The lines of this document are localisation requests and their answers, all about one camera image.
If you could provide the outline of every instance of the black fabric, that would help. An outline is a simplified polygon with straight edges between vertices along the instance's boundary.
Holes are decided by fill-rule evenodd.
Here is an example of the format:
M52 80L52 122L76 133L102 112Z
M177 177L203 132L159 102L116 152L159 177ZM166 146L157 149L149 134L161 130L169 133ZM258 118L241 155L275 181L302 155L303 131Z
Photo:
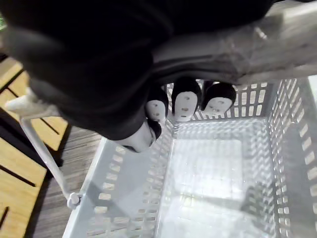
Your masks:
M232 101L231 107L236 101L237 93L236 90L232 87L231 84L228 83L217 83L214 85L204 84L204 96L202 101L202 110L205 110L208 102L212 98L223 97L228 98Z
M173 35L260 19L272 0L0 0L8 54L72 125L120 140L145 120L151 50Z

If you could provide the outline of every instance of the wood plank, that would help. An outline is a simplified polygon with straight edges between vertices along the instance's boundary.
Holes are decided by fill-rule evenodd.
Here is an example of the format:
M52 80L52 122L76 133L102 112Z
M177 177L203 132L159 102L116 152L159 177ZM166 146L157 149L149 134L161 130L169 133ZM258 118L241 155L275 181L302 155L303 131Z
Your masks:
M25 90L28 85L29 75L22 72L10 85L8 86L17 96L25 95Z
M9 207L0 238L22 238L40 191L0 170L0 199Z
M10 57L0 63L0 88L9 82L21 69L22 65Z
M41 186L46 169L0 138L0 165Z
M15 113L9 112L5 107L5 103L9 100L15 99L16 97L7 89L0 94L0 107L11 115L14 119L19 121L19 116ZM33 119L32 126L39 135L39 137L53 150L58 150L59 144L62 140L63 135L58 135L55 131L49 128L41 119Z
M21 73L10 85L9 88L17 95L25 95L25 90L29 81L27 72ZM54 130L56 130L61 137L64 135L67 128L67 122L59 117L43 118Z

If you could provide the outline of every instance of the white plastic basket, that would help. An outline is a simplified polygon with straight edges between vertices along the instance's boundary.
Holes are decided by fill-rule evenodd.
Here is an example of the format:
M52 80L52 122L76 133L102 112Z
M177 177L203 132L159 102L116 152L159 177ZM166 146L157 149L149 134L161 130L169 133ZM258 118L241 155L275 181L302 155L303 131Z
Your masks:
M308 79L291 79L217 119L167 120L141 154L103 138L63 237L315 238L316 128Z

